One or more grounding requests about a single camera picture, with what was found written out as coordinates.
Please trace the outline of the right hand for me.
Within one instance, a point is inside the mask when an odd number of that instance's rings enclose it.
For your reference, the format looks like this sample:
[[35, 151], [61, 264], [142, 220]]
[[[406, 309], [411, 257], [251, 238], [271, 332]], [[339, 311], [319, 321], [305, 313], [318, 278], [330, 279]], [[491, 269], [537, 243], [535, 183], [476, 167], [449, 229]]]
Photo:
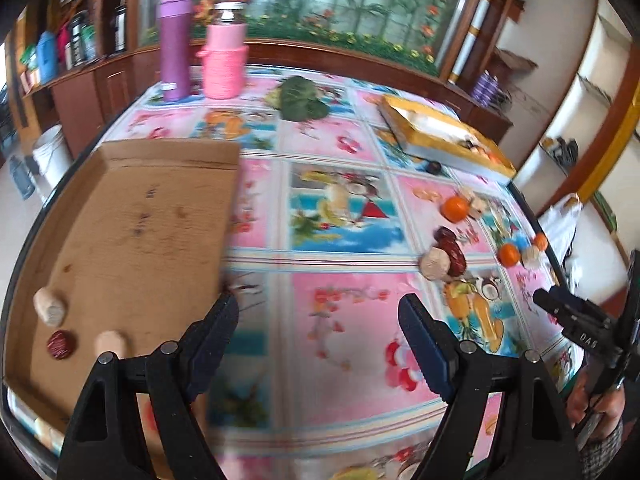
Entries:
[[596, 428], [594, 428], [589, 440], [602, 441], [612, 434], [622, 418], [626, 404], [625, 389], [623, 386], [619, 386], [601, 396], [597, 402], [596, 398], [589, 399], [586, 393], [587, 380], [587, 371], [581, 370], [566, 401], [566, 414], [570, 421], [570, 426], [574, 427], [585, 417], [588, 408], [593, 408], [595, 413], [601, 415], [601, 419]]

